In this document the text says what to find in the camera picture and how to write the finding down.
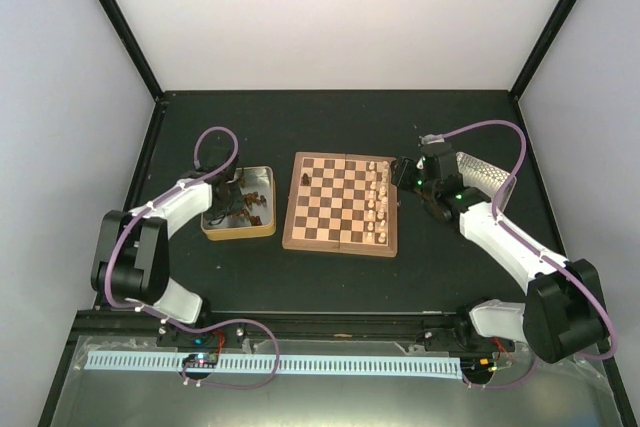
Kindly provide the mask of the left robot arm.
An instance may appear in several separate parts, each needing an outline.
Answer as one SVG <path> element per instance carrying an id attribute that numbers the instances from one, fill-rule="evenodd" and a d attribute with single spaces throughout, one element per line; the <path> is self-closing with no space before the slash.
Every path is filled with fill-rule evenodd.
<path id="1" fill-rule="evenodd" d="M 193 346 L 214 335 L 204 300 L 172 279 L 169 241 L 192 219 L 211 212 L 226 216 L 239 198 L 235 180 L 238 150 L 217 166 L 199 166 L 158 198 L 129 211 L 103 217 L 91 272 L 91 287 L 117 308 L 148 310 L 180 322 L 179 333 Z"/>

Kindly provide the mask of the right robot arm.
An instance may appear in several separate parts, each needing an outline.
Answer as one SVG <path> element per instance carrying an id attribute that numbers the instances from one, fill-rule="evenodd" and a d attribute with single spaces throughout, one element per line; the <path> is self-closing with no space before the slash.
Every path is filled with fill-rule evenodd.
<path id="1" fill-rule="evenodd" d="M 476 350 L 499 337 L 527 344 L 552 364 L 612 338 L 595 266 L 545 248 L 501 213 L 515 186 L 508 172 L 435 142 L 416 160 L 393 160 L 390 180 L 484 250 L 525 294 L 522 303 L 491 299 L 470 307 L 454 326 L 461 347 Z"/>

